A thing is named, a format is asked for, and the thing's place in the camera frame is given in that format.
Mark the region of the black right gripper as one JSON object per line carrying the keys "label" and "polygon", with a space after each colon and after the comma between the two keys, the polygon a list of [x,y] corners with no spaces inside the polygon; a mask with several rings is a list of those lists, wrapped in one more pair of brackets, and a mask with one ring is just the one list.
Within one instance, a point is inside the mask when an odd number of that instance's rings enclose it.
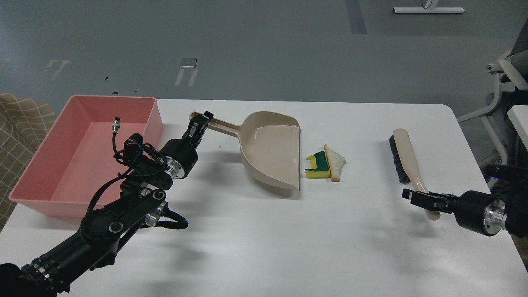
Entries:
{"label": "black right gripper", "polygon": [[505,201],[490,194],[467,191],[454,201],[452,194],[403,189],[402,198],[424,210],[453,213],[460,227],[481,235],[494,236],[506,230]]}

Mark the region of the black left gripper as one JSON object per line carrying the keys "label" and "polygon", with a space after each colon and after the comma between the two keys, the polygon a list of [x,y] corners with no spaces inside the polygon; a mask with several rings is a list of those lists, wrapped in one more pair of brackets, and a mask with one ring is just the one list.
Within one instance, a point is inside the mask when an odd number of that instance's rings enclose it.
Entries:
{"label": "black left gripper", "polygon": [[173,179],[184,179],[190,173],[198,160],[196,148],[213,119],[214,115],[209,111],[192,117],[184,133],[185,139],[171,139],[161,148],[160,153],[169,159],[168,173]]}

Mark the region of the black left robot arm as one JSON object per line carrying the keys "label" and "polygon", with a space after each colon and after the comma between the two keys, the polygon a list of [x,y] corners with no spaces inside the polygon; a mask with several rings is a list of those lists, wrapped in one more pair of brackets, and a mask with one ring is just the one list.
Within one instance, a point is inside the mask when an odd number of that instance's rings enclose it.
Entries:
{"label": "black left robot arm", "polygon": [[209,111],[191,117],[180,139],[158,151],[132,134],[116,149],[120,119],[113,123],[114,158],[127,170],[91,198],[78,230],[55,248],[19,268],[1,265],[2,297],[56,297],[70,291],[83,273],[113,265],[121,248],[142,228],[182,230],[188,221],[170,210],[166,192],[184,179],[198,160],[196,149],[213,119]]}

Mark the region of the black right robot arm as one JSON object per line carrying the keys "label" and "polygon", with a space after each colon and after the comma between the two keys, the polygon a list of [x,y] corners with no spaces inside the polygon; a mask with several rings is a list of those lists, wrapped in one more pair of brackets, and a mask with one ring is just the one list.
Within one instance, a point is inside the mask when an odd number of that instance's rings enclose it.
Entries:
{"label": "black right robot arm", "polygon": [[528,233],[527,169],[489,164],[485,173],[505,181],[507,187],[496,194],[467,191],[460,197],[404,189],[402,197],[424,210],[453,214],[460,227],[475,233],[494,236],[499,231],[507,231],[513,237],[525,238]]}

